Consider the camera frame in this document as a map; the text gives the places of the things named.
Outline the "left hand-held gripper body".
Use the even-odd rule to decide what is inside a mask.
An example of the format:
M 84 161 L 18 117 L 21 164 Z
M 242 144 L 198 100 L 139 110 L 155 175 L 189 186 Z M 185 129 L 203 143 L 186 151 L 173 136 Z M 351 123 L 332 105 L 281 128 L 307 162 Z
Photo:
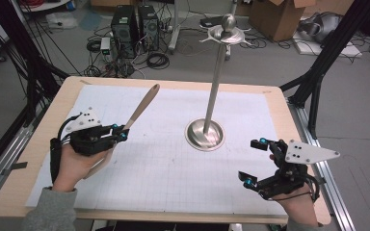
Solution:
M 101 120 L 92 107 L 75 116 L 66 126 L 73 150 L 84 156 L 91 156 L 111 149 L 116 143 L 112 138 L 113 131 L 106 133 L 102 131 L 102 127 Z

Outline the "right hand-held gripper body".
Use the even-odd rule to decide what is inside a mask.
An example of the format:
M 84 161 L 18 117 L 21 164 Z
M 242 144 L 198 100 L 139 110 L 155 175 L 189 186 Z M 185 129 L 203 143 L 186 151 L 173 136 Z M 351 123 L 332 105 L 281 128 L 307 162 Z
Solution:
M 315 186 L 312 198 L 316 200 L 320 191 L 319 182 L 307 172 L 307 166 L 338 158 L 340 153 L 301 141 L 267 141 L 268 150 L 274 155 L 277 171 L 274 176 L 257 182 L 258 193 L 264 199 L 270 199 L 282 193 L 291 193 L 307 184 Z

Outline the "beige slotted spatula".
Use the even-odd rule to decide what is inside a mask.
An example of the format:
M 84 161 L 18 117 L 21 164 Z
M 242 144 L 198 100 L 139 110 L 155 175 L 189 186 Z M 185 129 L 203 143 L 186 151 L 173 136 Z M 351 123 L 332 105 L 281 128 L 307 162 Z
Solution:
M 155 84 L 153 87 L 149 89 L 147 94 L 144 96 L 132 116 L 128 119 L 128 121 L 125 123 L 123 130 L 130 129 L 131 126 L 134 124 L 134 122 L 138 119 L 138 117 L 144 112 L 144 110 L 147 108 L 147 106 L 150 104 L 150 102 L 154 99 L 156 94 L 158 93 L 160 89 L 159 84 Z M 97 172 L 99 172 L 102 168 L 104 168 L 111 160 L 111 157 L 113 155 L 114 149 L 111 148 L 107 151 L 105 156 L 97 162 L 88 172 L 88 174 L 85 176 L 85 179 L 88 179 L 89 177 L 93 176 Z

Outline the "person's right hand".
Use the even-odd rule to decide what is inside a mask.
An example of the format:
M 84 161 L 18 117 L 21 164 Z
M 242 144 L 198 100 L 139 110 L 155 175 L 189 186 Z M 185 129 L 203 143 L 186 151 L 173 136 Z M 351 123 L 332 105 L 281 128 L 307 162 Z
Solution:
M 319 222 L 308 185 L 273 197 L 288 215 L 287 231 L 300 231 L 302 227 L 318 228 Z

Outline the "person's left hand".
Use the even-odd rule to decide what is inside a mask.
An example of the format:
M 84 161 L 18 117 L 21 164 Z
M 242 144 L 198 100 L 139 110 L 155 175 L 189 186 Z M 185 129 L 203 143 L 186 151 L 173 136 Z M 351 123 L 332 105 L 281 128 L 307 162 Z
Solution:
M 76 153 L 70 144 L 62 147 L 59 173 L 53 183 L 52 190 L 56 192 L 69 193 L 81 180 L 99 172 L 111 160 L 114 149 L 84 156 Z

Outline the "white grid mat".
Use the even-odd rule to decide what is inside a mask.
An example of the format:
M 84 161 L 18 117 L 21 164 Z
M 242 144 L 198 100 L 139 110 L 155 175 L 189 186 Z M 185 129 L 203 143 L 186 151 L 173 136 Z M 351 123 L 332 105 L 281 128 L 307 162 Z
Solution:
M 185 128 L 204 116 L 206 90 L 160 89 L 119 143 L 111 162 L 77 185 L 79 209 L 225 215 L 283 215 L 276 203 L 244 188 L 246 172 L 259 179 L 276 171 L 266 151 L 251 141 L 277 134 L 268 102 L 259 93 L 221 92 L 214 121 L 225 131 L 216 150 L 194 149 Z

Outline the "small white power box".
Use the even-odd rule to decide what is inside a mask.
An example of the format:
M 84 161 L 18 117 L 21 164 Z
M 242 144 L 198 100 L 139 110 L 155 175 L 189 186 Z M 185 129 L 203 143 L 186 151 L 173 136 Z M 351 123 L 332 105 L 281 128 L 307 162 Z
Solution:
M 110 62 L 112 60 L 111 40 L 109 38 L 101 39 L 100 52 L 105 62 Z

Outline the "black computer tower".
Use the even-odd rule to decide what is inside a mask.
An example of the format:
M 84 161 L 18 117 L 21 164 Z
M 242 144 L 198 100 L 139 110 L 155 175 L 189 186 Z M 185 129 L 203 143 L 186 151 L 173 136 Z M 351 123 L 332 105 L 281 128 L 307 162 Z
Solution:
M 123 58 L 135 58 L 135 44 L 139 40 L 139 32 L 133 5 L 117 5 L 111 29 L 119 54 Z
M 140 37 L 145 51 L 157 51 L 159 48 L 159 18 L 150 5 L 138 7 Z

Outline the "grey stand leg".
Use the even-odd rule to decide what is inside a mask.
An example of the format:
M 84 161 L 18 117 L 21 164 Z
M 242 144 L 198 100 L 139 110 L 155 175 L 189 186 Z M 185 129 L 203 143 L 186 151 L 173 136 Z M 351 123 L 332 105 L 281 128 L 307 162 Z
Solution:
M 174 15 L 173 15 L 173 26 L 172 26 L 172 37 L 171 41 L 168 46 L 168 50 L 171 54 L 174 53 L 177 40 L 179 37 L 179 32 L 180 32 L 180 23 L 179 23 L 179 1 L 180 0 L 174 0 Z

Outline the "clear plastic bag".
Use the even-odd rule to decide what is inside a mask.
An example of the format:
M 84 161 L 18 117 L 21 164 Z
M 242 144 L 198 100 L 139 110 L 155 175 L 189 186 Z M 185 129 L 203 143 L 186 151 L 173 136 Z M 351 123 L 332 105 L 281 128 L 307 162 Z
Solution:
M 45 18 L 53 29 L 72 29 L 77 26 L 77 20 L 72 13 L 51 13 Z

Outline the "cardboard box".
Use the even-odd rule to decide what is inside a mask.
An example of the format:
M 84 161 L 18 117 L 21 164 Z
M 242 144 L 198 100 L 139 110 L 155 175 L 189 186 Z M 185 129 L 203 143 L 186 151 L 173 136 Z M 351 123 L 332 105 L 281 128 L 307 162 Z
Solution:
M 291 39 L 306 7 L 316 0 L 253 0 L 249 23 L 272 41 Z

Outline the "white flat board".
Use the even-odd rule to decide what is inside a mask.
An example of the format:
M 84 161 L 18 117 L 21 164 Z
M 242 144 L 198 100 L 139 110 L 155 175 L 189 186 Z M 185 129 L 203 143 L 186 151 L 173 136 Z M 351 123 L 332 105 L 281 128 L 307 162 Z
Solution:
M 323 48 L 319 43 L 313 41 L 306 41 L 295 39 L 294 45 L 298 50 L 298 53 L 301 55 L 320 55 Z M 340 57 L 347 57 L 347 58 L 360 58 L 362 53 L 350 42 L 347 46 L 341 51 Z

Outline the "grey bundle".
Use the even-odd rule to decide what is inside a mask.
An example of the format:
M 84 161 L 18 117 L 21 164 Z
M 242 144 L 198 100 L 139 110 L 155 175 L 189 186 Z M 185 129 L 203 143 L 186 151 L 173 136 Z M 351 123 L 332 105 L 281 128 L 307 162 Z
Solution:
M 318 43 L 324 40 L 338 27 L 342 16 L 337 13 L 315 13 L 307 19 L 299 22 L 297 31 L 305 32 Z

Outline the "aluminium rail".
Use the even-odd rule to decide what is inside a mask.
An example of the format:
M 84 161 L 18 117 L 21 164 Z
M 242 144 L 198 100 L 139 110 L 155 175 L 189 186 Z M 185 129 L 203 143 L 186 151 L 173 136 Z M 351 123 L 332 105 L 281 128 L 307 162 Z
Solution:
M 320 143 L 317 139 L 313 139 L 310 131 L 307 128 L 308 115 L 305 109 L 296 108 L 293 104 L 287 104 L 292 117 L 294 118 L 296 127 L 298 128 L 300 137 L 308 144 L 320 147 Z M 330 170 L 330 166 L 327 161 L 316 163 L 312 167 L 316 175 L 326 180 L 326 183 L 322 186 L 323 196 L 329 208 L 330 217 L 336 221 L 340 231 L 356 231 L 354 223 L 345 205 L 343 197 L 335 183 L 335 179 Z
M 21 127 L 13 136 L 8 138 L 7 142 L 0 149 L 0 186 L 11 171 L 18 167 L 16 160 L 31 139 L 33 133 L 33 127 Z

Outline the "black metal frame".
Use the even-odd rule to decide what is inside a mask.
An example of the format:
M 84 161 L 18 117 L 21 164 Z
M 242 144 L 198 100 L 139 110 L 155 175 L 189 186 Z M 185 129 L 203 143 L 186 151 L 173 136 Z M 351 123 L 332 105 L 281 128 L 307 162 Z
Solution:
M 0 26 L 7 34 L 11 49 L 0 36 L 0 45 L 9 55 L 16 73 L 27 82 L 25 91 L 27 103 L 0 140 L 0 158 L 15 133 L 24 124 L 29 125 L 37 117 L 36 107 L 42 99 L 53 99 L 60 89 L 56 76 L 65 80 L 69 74 L 47 61 L 35 46 L 24 23 L 19 18 L 11 0 L 0 0 Z
M 282 91 L 297 87 L 295 93 L 288 97 L 288 102 L 296 108 L 303 109 L 306 100 L 311 97 L 307 129 L 313 139 L 317 139 L 316 121 L 322 81 L 346 44 L 369 16 L 370 0 L 354 0 L 311 68 L 304 75 L 279 87 Z

